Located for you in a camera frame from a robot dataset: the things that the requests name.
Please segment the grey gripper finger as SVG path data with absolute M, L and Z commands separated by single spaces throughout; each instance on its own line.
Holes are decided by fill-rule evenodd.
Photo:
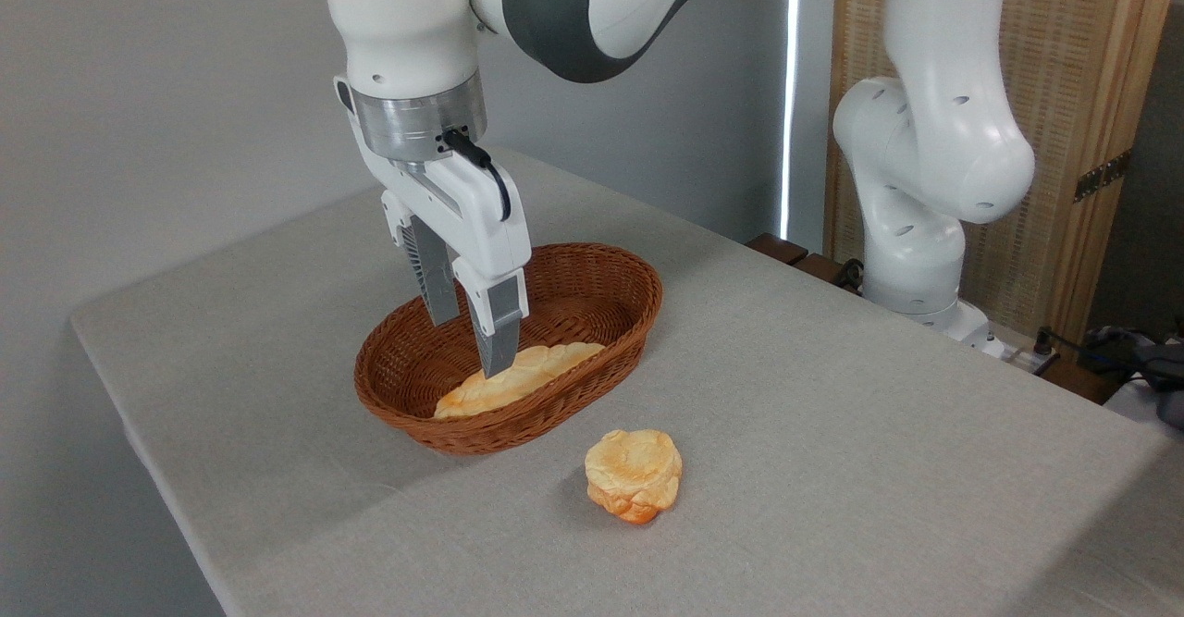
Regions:
M 517 266 L 490 278 L 464 258 L 453 259 L 452 266 L 466 293 L 482 371 L 493 378 L 511 368 L 519 351 L 520 324 L 529 316 L 525 269 Z
M 461 313 L 448 243 L 417 216 L 407 219 L 399 229 L 399 234 L 403 250 L 408 255 L 416 274 L 427 316 L 435 326 L 448 323 Z

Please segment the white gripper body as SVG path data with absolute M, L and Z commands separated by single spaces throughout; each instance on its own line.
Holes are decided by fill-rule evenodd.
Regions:
M 530 259 L 525 208 L 511 176 L 475 144 L 485 133 L 485 95 L 471 76 L 445 92 L 381 99 L 334 79 L 369 173 L 401 204 L 394 224 L 417 216 L 487 277 Z

